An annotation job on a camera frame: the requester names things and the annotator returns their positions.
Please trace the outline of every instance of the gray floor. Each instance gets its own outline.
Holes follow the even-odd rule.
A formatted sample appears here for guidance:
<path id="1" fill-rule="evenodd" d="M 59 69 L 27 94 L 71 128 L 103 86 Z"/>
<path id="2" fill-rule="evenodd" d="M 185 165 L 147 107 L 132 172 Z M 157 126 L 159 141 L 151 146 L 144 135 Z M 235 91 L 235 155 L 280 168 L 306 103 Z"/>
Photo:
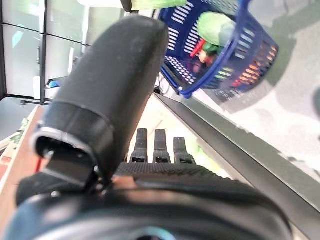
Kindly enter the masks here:
<path id="1" fill-rule="evenodd" d="M 200 100 L 320 181 L 320 0 L 252 0 L 250 11 L 279 45 L 264 81 L 231 99 L 199 90 L 185 104 Z"/>
<path id="2" fill-rule="evenodd" d="M 20 105 L 20 99 L 6 97 L 0 101 L 0 141 L 19 130 L 22 120 L 35 108 L 34 104 Z"/>

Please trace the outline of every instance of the blue shopping basket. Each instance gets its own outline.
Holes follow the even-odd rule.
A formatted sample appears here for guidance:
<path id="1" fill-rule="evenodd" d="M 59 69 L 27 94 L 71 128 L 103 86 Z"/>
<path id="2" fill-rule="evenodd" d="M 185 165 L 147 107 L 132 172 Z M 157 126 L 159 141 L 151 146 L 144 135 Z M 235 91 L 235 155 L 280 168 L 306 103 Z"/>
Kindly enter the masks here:
<path id="1" fill-rule="evenodd" d="M 245 91 L 261 81 L 279 47 L 249 13 L 250 0 L 188 0 L 162 9 L 159 19 L 169 29 L 162 74 L 185 98 L 198 89 Z M 190 54 L 200 41 L 198 19 L 204 12 L 222 13 L 236 22 L 231 39 L 210 65 Z"/>

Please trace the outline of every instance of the green vegetable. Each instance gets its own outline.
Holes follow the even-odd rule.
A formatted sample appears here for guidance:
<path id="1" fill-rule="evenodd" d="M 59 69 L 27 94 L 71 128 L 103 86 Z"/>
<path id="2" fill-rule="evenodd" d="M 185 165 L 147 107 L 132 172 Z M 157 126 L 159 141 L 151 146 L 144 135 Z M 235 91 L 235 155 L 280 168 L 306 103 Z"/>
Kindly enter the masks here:
<path id="1" fill-rule="evenodd" d="M 187 4 L 187 0 L 132 0 L 132 10 L 165 9 Z"/>
<path id="2" fill-rule="evenodd" d="M 236 23 L 221 13 L 204 12 L 198 20 L 198 33 L 206 42 L 224 47 L 231 38 Z"/>
<path id="3" fill-rule="evenodd" d="M 221 46 L 216 46 L 216 45 L 213 45 L 209 42 L 206 42 L 202 48 L 203 51 L 205 51 L 205 53 L 208 55 L 208 56 L 211 56 L 211 55 L 214 55 L 214 54 L 220 54 L 222 52 L 224 48 L 221 47 Z"/>

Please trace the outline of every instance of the red item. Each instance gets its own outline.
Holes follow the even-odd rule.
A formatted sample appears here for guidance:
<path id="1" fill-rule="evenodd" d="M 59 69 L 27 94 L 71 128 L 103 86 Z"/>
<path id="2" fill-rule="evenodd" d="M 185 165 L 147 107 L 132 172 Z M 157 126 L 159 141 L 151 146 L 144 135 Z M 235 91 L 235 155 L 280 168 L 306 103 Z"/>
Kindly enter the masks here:
<path id="1" fill-rule="evenodd" d="M 190 57 L 194 58 L 202 50 L 202 48 L 204 47 L 205 44 L 206 44 L 206 40 L 201 38 L 201 40 L 195 46 L 195 48 L 192 51 L 192 53 L 190 53 Z"/>
<path id="2" fill-rule="evenodd" d="M 40 170 L 41 162 L 42 162 L 42 158 L 39 157 L 39 158 L 38 158 L 38 162 L 36 163 L 36 167 L 35 167 L 35 172 L 36 172 L 36 173 L 39 172 L 39 170 Z"/>

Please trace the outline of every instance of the shopping basket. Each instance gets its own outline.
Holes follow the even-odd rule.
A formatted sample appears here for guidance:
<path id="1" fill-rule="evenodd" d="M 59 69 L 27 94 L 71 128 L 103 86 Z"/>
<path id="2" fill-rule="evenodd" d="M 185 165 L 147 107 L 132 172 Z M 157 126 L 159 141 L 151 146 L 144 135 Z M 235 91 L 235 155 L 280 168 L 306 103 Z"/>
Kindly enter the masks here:
<path id="1" fill-rule="evenodd" d="M 160 11 L 158 18 L 169 29 L 161 72 L 185 98 L 198 89 L 246 91 L 271 68 L 279 47 L 249 13 L 249 3 L 250 0 L 188 0 L 185 6 Z M 201 40 L 198 19 L 209 11 L 225 14 L 236 22 L 236 27 L 216 60 L 205 66 L 190 54 Z"/>

